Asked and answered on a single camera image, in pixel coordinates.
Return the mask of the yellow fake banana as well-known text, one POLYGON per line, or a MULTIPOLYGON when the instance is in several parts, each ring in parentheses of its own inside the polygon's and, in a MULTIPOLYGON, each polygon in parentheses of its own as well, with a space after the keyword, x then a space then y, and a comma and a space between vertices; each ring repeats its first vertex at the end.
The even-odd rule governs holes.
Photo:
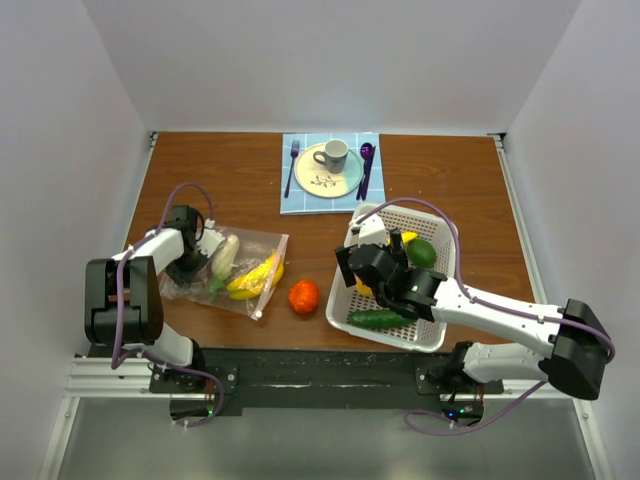
MULTIPOLYGON (((407 231, 401 233, 401 240, 404 247, 406 247, 411 241, 417 238, 418 234, 416 232, 407 231)), ((359 277, 356 278, 355 288, 360 295, 367 297, 373 296, 373 291, 367 285, 365 285, 359 277)))

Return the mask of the green felt fake food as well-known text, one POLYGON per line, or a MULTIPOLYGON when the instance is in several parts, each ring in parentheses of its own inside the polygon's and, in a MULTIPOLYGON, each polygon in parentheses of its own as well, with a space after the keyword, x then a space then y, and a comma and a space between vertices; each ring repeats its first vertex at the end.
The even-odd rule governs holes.
POLYGON ((437 261, 437 253, 433 245, 424 239, 413 239, 406 245, 408 259, 416 266, 432 269, 437 261))

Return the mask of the pale white-green fake vegetable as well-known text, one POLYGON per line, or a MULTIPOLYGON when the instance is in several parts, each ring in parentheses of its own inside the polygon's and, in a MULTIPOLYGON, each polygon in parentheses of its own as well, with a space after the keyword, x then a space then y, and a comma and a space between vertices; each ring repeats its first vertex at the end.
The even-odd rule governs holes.
POLYGON ((230 234, 214 254, 210 264, 211 276, 208 282, 208 292, 211 300, 224 287, 225 281, 233 269, 239 248, 239 238, 235 234, 230 234))

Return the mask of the white perforated plastic basket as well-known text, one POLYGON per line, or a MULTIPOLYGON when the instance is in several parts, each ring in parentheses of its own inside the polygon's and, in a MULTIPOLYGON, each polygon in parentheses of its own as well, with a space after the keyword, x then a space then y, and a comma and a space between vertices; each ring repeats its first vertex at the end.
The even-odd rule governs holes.
POLYGON ((447 217, 441 218, 390 203, 364 203, 356 208, 351 221, 360 215, 367 219, 374 214, 379 215, 384 222, 387 231, 385 245, 389 244, 389 231, 392 229, 397 228, 401 232, 415 231, 418 238, 429 241, 435 248, 435 267, 418 267, 407 257, 405 287, 393 298, 360 295, 355 286, 345 286, 337 268, 326 306, 327 321, 339 330, 380 344, 425 353, 434 352, 442 345, 446 331, 446 325, 436 319, 436 308, 442 305, 436 296, 446 286, 456 284, 457 227, 447 217), (390 309, 405 318, 414 319, 415 323, 386 330, 368 330, 347 323, 350 312, 379 309, 390 309))

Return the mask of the clear zip top bag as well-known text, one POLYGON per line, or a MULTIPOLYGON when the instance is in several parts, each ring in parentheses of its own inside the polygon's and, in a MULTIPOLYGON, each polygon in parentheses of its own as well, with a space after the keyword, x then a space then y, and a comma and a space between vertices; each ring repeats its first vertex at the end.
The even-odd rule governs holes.
POLYGON ((270 276, 273 276, 279 263, 284 266, 289 236, 287 234, 261 232, 217 224, 215 224, 215 228, 224 234, 226 238, 230 234, 235 234, 240 240, 240 248, 231 274, 217 296, 211 300, 208 292, 208 282, 211 276, 210 264, 214 255, 209 258, 206 266, 188 285, 178 286, 167 274, 163 274, 159 282, 160 294, 166 299, 185 298, 194 303, 224 309, 245 315, 253 320, 259 320, 262 318, 266 305, 278 284, 272 287, 271 279, 268 279, 262 294, 250 300, 232 300, 227 293, 226 287, 235 278, 259 266, 275 251, 276 260, 270 274, 270 276))

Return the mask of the dark green felt cucumber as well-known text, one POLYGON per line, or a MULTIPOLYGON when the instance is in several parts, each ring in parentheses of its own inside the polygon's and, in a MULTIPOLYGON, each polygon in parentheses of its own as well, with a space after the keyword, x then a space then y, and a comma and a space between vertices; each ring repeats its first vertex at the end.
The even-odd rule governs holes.
POLYGON ((350 312, 347 323, 368 330, 386 330, 412 325, 415 320, 405 318, 390 309, 379 309, 350 312))

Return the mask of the orange felt fake food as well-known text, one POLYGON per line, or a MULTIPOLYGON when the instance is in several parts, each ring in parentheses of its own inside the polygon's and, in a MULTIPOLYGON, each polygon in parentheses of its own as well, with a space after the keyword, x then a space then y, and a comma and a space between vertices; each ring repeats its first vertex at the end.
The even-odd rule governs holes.
POLYGON ((310 280, 300 280, 289 290, 288 301, 296 314, 311 314, 319 304, 319 288, 310 280))

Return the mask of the small yellow banana bunch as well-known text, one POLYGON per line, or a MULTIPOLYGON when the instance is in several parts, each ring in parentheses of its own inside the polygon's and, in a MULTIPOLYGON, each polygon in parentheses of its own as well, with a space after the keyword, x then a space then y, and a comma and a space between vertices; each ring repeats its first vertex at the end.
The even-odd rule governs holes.
POLYGON ((232 280, 226 287, 229 297, 232 300, 250 300, 259 297, 268 279, 271 279, 272 287, 276 286, 284 274, 284 266, 279 263, 273 276, 270 276, 275 260, 276 252, 273 251, 259 266, 232 280))

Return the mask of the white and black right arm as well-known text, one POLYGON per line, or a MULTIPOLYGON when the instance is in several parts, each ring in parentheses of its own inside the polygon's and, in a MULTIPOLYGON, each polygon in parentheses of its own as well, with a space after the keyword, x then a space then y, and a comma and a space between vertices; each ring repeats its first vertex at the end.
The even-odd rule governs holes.
POLYGON ((487 347, 456 345, 443 377, 459 393, 477 384, 508 378, 550 383, 582 400, 596 400, 607 364, 614 357, 611 337, 591 307, 570 299, 563 306, 517 301, 466 287, 433 270, 410 266, 399 231, 388 244, 340 246, 335 250, 346 286, 358 282, 372 290, 384 321, 356 326, 392 328, 417 320, 459 324, 505 339, 487 347))

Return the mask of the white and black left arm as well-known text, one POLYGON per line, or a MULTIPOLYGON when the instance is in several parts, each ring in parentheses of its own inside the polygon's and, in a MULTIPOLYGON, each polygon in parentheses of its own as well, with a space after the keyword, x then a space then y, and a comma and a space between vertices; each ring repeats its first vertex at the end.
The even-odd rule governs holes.
POLYGON ((179 287, 190 285, 219 244, 202 214, 181 205, 165 210, 159 225, 124 252, 88 262, 85 335, 91 345, 111 350, 113 370, 143 358, 185 392, 208 383, 197 342, 164 320, 158 277, 164 273, 179 287))

